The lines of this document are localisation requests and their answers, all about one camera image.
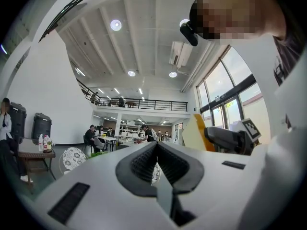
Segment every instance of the large window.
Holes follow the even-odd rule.
[[[237,51],[228,47],[197,87],[206,127],[232,129],[250,118],[261,132],[260,143],[270,141],[266,106],[254,76]]]

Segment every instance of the air conditioner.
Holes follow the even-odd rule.
[[[177,68],[185,66],[191,55],[192,49],[193,46],[189,44],[174,41],[172,44],[169,63],[172,64],[173,66],[177,66]]]

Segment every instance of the black chair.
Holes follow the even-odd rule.
[[[86,146],[90,146],[91,152],[92,152],[92,145],[90,144],[90,142],[88,141],[88,139],[85,136],[83,136],[83,141],[84,141],[84,147],[82,147],[81,151],[83,151],[83,148],[84,148],[84,152],[85,152]]]

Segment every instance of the yellow object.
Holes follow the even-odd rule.
[[[205,137],[205,122],[200,114],[193,114],[182,132],[184,144],[188,148],[215,151],[213,144]]]

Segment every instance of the black case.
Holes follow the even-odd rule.
[[[24,137],[24,124],[27,111],[22,105],[11,102],[9,115],[12,121],[11,135],[14,140],[18,141],[19,137]]]
[[[43,137],[45,135],[50,137],[51,124],[50,117],[42,113],[35,113],[31,138],[38,140],[40,134],[43,134]]]

